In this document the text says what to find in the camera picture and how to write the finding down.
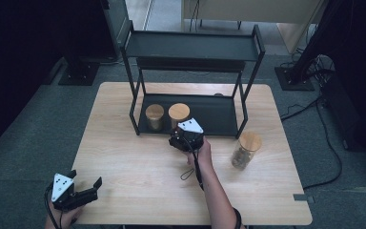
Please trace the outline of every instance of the shelf tier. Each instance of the shelf tier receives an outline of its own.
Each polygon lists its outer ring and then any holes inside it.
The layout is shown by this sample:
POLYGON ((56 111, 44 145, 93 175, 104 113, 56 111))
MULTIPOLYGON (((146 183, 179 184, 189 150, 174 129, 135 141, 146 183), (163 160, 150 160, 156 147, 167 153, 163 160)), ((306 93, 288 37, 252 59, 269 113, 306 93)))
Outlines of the shelf tier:
POLYGON ((193 117, 203 128, 205 135, 232 135, 238 133, 234 99, 222 95, 187 95, 187 94, 145 94, 139 117, 140 133, 167 134, 172 130, 169 108, 175 103, 184 103, 190 108, 193 117), (163 129, 159 132, 148 128, 146 109, 152 104, 163 107, 163 129))

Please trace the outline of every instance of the human arm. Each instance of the human arm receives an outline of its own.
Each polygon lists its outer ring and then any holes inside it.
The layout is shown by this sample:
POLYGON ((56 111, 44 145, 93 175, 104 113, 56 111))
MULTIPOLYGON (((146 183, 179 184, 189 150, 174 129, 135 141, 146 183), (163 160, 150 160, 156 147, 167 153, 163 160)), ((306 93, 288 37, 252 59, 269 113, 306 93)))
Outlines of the human arm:
MULTIPOLYGON (((198 165, 204 187, 207 208, 213 229, 229 229, 236 226, 236 214, 213 167, 211 145, 204 137, 204 144, 198 152, 198 165)), ((186 154, 188 163, 194 167, 193 154, 186 154)))
MULTIPOLYGON (((50 210, 52 212, 52 216, 55 218, 56 224, 61 227, 62 229, 70 228, 71 222, 74 219, 78 219, 78 217, 82 214, 82 208, 84 206, 77 207, 67 213, 61 213, 61 211, 56 210, 50 201, 50 210)), ((55 229, 55 226, 50 218, 47 215, 46 217, 46 224, 44 226, 45 229, 55 229)))

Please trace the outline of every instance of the wooden table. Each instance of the wooden table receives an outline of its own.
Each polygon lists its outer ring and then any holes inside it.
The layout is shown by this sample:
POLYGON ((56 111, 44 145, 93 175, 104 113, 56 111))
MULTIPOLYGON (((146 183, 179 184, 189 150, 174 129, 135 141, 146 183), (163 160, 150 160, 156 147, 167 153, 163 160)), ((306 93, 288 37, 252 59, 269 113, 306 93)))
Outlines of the wooden table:
MULTIPOLYGON (((231 85, 147 83, 147 91, 184 94, 229 94, 231 85)), ((209 224, 204 193, 186 157, 169 145, 168 135, 136 135, 129 119, 132 94, 128 83, 103 83, 77 152, 75 190, 99 178, 99 199, 87 205, 81 224, 209 224)), ((246 130, 258 133, 262 147, 244 171, 230 162, 237 140, 208 136, 213 165, 245 225, 307 225, 312 216, 293 156, 279 120, 272 92, 253 85, 247 100, 246 130)))
POLYGON ((289 53, 295 52, 302 35, 319 23, 327 0, 182 0, 181 29, 185 19, 274 22, 289 53))

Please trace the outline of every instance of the wooden lid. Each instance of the wooden lid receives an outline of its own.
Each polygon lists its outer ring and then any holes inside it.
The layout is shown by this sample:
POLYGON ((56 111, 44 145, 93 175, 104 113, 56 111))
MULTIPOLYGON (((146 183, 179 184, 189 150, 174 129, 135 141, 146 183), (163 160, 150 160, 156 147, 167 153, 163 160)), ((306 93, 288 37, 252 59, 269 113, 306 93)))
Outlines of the wooden lid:
POLYGON ((159 120, 164 114, 163 107, 159 104, 152 104, 145 111, 145 115, 150 120, 159 120))
POLYGON ((261 147, 261 138, 253 132, 244 132, 239 137, 240 145, 248 151, 257 151, 261 147))
POLYGON ((184 103, 176 103, 169 109, 169 116, 174 120, 183 120, 190 115, 190 108, 184 103))

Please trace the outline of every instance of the black metal shelf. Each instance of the black metal shelf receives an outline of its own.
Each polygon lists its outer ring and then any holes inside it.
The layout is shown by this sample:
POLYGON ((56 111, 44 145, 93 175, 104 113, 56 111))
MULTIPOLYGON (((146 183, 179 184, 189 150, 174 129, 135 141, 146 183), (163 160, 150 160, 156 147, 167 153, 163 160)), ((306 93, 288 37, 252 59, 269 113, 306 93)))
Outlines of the black metal shelf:
POLYGON ((246 98, 265 53, 257 25, 254 26, 252 34, 226 35, 135 31, 132 21, 126 21, 117 37, 117 46, 120 47, 132 90, 130 118, 137 135, 140 133, 169 134, 171 123, 167 118, 168 110, 175 103, 184 103, 190 108, 190 117, 194 117, 200 123, 206 135, 232 135, 239 138, 248 121, 246 98), (130 57, 136 58, 139 70, 135 86, 129 63, 130 57), (244 90, 241 76, 246 61, 255 62, 255 64, 244 90), (228 96, 147 94, 143 70, 237 73, 237 79, 233 93, 228 96), (137 123, 133 112, 140 87, 143 91, 143 104, 137 123), (239 127, 234 105, 236 92, 239 92, 243 111, 243 120, 239 127), (160 132, 152 131, 147 126, 145 111, 152 104, 161 105, 165 111, 164 128, 160 132))
POLYGON ((184 103, 190 107, 190 116, 195 117, 207 135, 237 135, 234 101, 230 96, 220 95, 184 95, 184 94, 146 94, 142 103, 138 130, 140 133, 170 134, 171 121, 163 118, 160 132, 148 128, 146 109, 152 104, 159 104, 167 111, 175 103, 184 103))

